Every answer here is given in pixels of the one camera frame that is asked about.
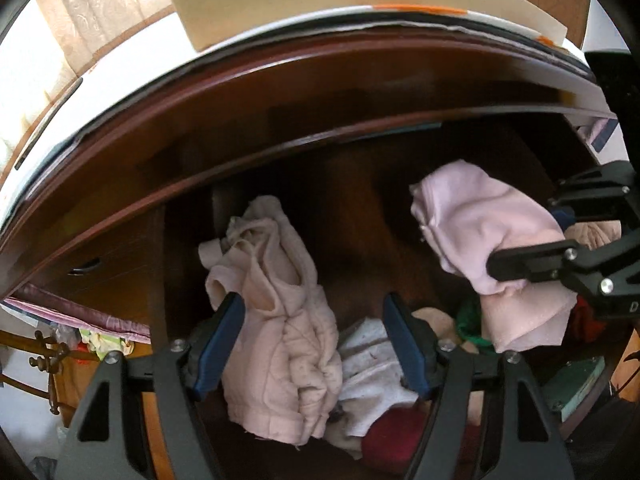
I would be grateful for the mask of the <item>green black underwear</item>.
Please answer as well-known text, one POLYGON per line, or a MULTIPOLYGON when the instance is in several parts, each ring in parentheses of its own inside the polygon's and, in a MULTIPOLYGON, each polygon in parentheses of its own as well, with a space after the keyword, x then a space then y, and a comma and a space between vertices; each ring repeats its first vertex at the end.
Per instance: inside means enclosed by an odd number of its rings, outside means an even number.
POLYGON ((493 354, 495 348, 491 341, 483 336, 482 322, 480 297, 477 295, 467 296, 456 316, 457 334, 465 342, 474 344, 480 354, 493 354))

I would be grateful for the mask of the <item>red underwear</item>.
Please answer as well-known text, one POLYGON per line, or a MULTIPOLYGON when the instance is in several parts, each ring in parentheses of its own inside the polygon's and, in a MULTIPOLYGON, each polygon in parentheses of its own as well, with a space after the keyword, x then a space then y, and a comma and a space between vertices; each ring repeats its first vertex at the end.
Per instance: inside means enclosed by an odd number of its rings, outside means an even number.
MULTIPOLYGON (((402 476, 420 443, 430 417, 431 403, 390 408, 369 428, 361 440, 364 466, 402 476)), ((476 459, 480 425, 469 419, 466 424, 456 469, 456 479, 469 479, 476 459)))

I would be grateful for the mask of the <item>light pink underwear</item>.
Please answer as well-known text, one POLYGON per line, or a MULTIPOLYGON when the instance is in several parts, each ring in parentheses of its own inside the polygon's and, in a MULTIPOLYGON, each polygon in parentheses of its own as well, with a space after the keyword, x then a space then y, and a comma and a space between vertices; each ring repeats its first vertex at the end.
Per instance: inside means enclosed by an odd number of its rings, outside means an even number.
POLYGON ((411 214, 448 273, 480 296, 482 335, 499 353, 562 344, 577 294, 557 281, 498 281, 487 271, 499 250, 562 242, 552 214, 464 160, 410 186, 411 214))

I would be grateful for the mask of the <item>beige quilted underwear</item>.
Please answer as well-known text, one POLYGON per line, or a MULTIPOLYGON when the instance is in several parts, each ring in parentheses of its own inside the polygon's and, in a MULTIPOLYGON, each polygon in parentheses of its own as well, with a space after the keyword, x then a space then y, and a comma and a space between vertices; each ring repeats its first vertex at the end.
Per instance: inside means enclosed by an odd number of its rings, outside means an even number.
POLYGON ((294 446, 321 438, 343 383, 336 319, 277 197, 255 198, 198 255, 212 307, 230 292, 246 307, 222 373, 230 420, 294 446))

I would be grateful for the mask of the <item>white grey cloth in drawer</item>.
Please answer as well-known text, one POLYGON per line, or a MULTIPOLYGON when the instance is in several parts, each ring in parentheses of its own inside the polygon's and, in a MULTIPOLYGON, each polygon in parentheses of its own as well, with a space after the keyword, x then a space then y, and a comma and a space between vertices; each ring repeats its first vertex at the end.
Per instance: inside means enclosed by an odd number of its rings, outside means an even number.
POLYGON ((343 385, 323 439, 360 460, 362 440, 372 425, 391 408, 413 405, 418 395, 406 387, 393 345, 378 318, 363 318, 343 330, 337 350, 343 385))

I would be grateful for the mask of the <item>green yellow plush toy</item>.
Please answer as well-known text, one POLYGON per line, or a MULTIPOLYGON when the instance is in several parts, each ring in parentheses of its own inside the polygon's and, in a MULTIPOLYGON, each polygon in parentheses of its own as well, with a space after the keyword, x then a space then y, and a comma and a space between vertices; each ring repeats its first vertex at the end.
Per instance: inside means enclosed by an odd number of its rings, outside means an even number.
POLYGON ((81 342, 94 353, 100 361, 113 351, 119 351, 124 356, 134 352, 134 343, 122 337, 105 335, 93 330, 79 329, 81 342))

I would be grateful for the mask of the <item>dark wooden desk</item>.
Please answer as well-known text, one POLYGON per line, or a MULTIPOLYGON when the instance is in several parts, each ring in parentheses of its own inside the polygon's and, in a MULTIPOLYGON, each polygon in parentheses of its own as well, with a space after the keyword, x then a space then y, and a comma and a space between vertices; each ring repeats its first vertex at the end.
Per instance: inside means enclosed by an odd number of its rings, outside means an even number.
MULTIPOLYGON (((581 74, 547 55, 460 32, 346 32, 235 53, 138 92, 85 127, 60 168, 1 233, 1 293, 41 300, 70 267, 102 258, 91 301, 125 315, 140 288, 107 282, 149 269, 152 356, 101 365, 73 419, 60 479, 151 479, 142 396, 153 359, 214 314, 195 245, 253 196, 277 195, 310 246, 343 321, 451 297, 409 223, 407 185, 468 155, 547 205, 596 168, 578 134, 601 118, 639 123, 637 51, 592 52, 581 74)), ((316 444, 294 454, 198 414, 221 479, 346 479, 316 444)))

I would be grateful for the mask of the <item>black smartphone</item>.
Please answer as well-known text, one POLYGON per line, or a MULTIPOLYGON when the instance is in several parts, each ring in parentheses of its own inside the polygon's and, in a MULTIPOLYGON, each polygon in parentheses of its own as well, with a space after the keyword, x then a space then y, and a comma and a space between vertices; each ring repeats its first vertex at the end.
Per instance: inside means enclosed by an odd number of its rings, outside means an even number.
POLYGON ((62 96, 55 101, 55 103, 51 106, 50 110, 44 115, 44 117, 40 120, 37 128, 35 128, 34 133, 29 137, 26 146, 22 149, 21 154, 18 155, 17 160, 13 166, 14 170, 19 170, 21 166, 23 166, 24 161, 32 152, 36 144, 39 142, 43 133, 47 130, 53 118, 58 114, 61 108, 66 104, 66 102, 76 93, 76 91, 80 88, 82 83, 84 82, 84 78, 79 77, 75 80, 62 94, 62 96))

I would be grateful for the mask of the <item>beige orange patterned curtain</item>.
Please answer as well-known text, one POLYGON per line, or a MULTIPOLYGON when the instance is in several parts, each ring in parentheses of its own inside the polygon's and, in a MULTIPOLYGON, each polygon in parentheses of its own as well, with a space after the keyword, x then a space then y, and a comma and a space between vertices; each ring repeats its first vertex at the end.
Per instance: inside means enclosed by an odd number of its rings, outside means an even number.
POLYGON ((170 0, 30 0, 1 43, 1 177, 62 93, 170 0))

